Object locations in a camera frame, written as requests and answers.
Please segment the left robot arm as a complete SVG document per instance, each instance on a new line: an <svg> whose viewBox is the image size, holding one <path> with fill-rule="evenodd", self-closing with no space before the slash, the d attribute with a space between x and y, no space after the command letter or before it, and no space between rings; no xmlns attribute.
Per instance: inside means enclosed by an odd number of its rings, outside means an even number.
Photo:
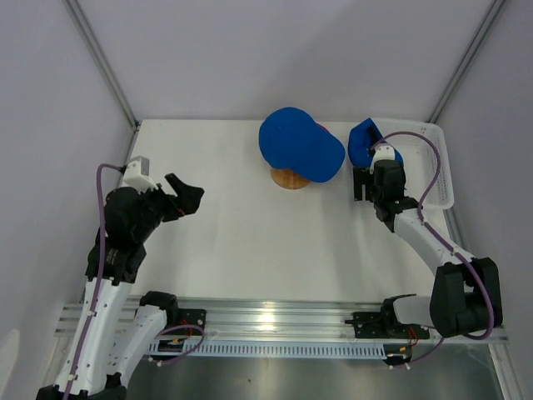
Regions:
<svg viewBox="0 0 533 400"><path fill-rule="evenodd" d="M183 332L206 336L199 323L181 317L177 297L150 291L122 335L117 324L147 252L145 243L162 223L192 215L205 193L175 174L165 176L173 192L159 184L125 187L99 195L100 227L87 257L85 299L72 347L55 382L39 399L124 399L138 363L161 335Z"/></svg>

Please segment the blue cap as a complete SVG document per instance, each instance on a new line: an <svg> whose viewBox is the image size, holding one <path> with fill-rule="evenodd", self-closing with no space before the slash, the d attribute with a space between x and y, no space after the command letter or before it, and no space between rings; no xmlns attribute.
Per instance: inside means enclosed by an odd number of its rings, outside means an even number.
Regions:
<svg viewBox="0 0 533 400"><path fill-rule="evenodd" d="M271 168L291 169L314 183L330 181L345 160L340 140L296 107L284 107L266 117L259 127L258 146Z"/></svg>
<svg viewBox="0 0 533 400"><path fill-rule="evenodd" d="M350 131L347 152L353 167L371 166L375 152L371 148L379 139L383 139L383 135L371 118L359 123Z"/></svg>

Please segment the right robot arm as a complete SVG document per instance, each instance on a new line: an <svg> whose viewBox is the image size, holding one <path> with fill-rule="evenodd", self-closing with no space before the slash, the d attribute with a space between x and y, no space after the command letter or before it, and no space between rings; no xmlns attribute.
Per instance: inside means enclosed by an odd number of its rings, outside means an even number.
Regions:
<svg viewBox="0 0 533 400"><path fill-rule="evenodd" d="M376 217L407 243L432 271L431 295L404 294L385 299L380 327L397 337L408 327L434 328L442 337L488 338L503 322L501 287L496 263L476 257L446 239L425 219L421 204L405 193L402 164L381 160L372 167L354 167L357 201L373 204Z"/></svg>

